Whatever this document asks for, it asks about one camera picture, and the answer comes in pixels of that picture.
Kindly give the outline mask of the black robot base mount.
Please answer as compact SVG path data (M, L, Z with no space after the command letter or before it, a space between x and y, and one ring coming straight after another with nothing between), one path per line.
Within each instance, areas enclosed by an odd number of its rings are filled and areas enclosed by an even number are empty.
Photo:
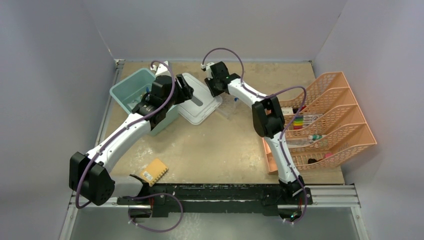
M149 210L153 218L183 212L262 214L292 221L301 216L305 206L313 204L310 188L305 191L287 197L278 183L158 183L144 186L135 197L119 197L117 204L129 206L133 218L140 217L142 210Z

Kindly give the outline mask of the white plastic bin lid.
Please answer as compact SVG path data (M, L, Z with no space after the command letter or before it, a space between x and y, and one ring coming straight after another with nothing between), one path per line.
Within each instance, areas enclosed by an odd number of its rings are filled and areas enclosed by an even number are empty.
M178 112L192 125L199 125L222 104L223 99L213 97L208 87L193 75L184 72L182 76L193 88L193 96L179 104Z

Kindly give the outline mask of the aluminium front frame rail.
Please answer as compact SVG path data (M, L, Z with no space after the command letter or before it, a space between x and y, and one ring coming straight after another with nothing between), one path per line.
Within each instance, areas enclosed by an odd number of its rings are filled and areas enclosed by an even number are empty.
M277 184L160 183L154 201L69 204L62 240L367 240L353 185L311 185L307 207Z

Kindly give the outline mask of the teal plastic bin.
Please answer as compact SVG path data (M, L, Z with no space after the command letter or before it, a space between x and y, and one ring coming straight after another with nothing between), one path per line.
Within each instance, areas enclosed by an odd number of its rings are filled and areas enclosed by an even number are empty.
M152 89L152 83L155 80L155 74L147 68L140 68L130 76L115 84L109 93L111 97L119 104L119 106L130 114L131 110L141 101L142 95L146 93L146 87ZM163 121L161 121L149 135L154 137L179 116L179 107L172 106Z

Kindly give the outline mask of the clear plastic tube rack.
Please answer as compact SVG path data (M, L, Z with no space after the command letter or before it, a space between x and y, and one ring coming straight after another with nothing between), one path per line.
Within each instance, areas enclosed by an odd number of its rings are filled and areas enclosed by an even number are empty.
M245 103L238 98L237 102L234 102L236 97L232 95L221 95L222 103L216 109L216 111L225 119L230 120L236 113L237 109L243 106Z

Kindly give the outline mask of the orange mesh file rack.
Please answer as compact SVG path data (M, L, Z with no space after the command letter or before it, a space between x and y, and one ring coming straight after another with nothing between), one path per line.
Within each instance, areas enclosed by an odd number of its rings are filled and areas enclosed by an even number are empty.
M343 72L327 72L294 99L280 101L289 125L285 137L300 171L341 166L377 144Z

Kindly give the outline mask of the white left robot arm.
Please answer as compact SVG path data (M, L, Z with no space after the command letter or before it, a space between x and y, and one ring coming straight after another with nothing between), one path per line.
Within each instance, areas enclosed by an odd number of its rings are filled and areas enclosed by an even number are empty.
M121 126L87 153L76 152L70 158L69 187L76 192L75 205L84 197L89 203L103 205L112 197L130 197L138 205L146 203L149 191L139 176L112 178L110 172L118 160L144 135L156 129L171 108L191 100L194 89L182 74L172 78L155 77L149 92L143 95Z

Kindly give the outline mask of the aluminium table edge rail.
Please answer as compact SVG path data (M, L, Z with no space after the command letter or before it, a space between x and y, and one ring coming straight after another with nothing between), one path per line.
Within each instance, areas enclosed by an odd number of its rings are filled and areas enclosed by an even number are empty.
M126 60L125 59L115 59L115 63L116 63L116 68L115 68L115 74L111 83L111 87L113 87L114 85L116 85L122 75L124 66L126 64ZM104 139L105 139L105 134L107 131L107 127L109 124L109 119L110 119L110 109L111 109L111 105L112 105L112 100L113 98L110 95L110 90L107 91L108 95L107 95L107 101L105 104L105 109L104 109L104 113L103 113L103 117L101 119L100 122L100 126L97 132L97 136L95 139L95 143L94 143L94 148L96 148Z

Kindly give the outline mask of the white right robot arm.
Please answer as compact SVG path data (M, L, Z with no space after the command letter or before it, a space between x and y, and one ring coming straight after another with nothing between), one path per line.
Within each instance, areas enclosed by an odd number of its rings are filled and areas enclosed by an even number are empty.
M285 118L276 96L265 96L242 82L242 77L229 73L222 62L201 64L205 83L213 97L226 93L245 103L252 111L255 132L267 143L277 166L280 196L288 204L306 193L305 183L289 153L285 138Z

